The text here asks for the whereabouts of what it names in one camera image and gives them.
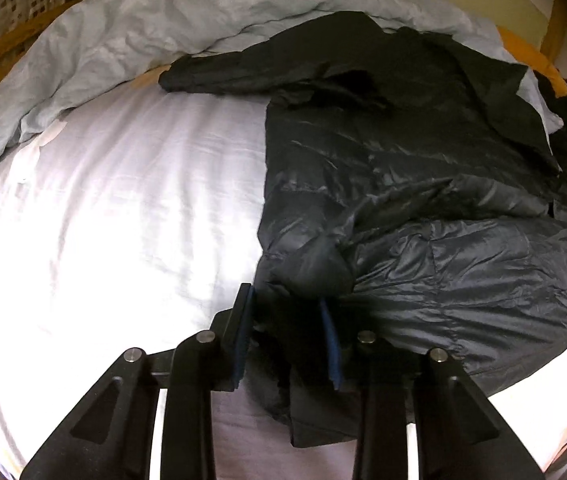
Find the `orange pillow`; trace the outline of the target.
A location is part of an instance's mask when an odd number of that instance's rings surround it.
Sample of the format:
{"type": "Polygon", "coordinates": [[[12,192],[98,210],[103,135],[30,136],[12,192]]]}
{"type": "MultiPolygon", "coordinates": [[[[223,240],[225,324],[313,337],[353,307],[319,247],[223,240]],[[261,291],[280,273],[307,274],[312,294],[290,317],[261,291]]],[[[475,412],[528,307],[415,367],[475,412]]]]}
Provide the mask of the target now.
{"type": "Polygon", "coordinates": [[[567,82],[545,54],[542,54],[540,50],[537,50],[533,46],[533,44],[530,44],[506,27],[498,26],[497,30],[500,34],[500,39],[503,42],[504,48],[518,62],[529,66],[532,70],[536,70],[538,73],[546,77],[549,80],[551,88],[553,88],[557,98],[567,96],[567,82]]]}

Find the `light blue duvet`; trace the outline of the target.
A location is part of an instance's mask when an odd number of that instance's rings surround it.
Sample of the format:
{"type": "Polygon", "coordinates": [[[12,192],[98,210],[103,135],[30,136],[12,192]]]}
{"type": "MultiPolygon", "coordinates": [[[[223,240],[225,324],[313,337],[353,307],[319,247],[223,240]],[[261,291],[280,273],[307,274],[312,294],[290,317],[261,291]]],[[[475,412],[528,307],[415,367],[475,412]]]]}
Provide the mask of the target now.
{"type": "Polygon", "coordinates": [[[72,110],[185,54],[239,50],[339,11],[388,32],[443,32],[505,60],[492,21],[449,0],[85,0],[56,18],[0,81],[0,186],[30,190],[72,110]]]}

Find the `dark quilted down jacket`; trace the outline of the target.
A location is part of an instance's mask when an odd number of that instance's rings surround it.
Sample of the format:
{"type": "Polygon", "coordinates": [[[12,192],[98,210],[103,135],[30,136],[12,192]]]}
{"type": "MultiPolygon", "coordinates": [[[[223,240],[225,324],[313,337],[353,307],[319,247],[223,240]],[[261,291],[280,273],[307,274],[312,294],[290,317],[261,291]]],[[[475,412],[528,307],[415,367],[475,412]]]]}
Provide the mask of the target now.
{"type": "Polygon", "coordinates": [[[299,448],[356,436],[320,304],[414,356],[449,350],[486,394],[567,348],[567,164],[525,68],[338,12],[240,52],[185,56],[168,92],[267,96],[251,375],[299,448]]]}

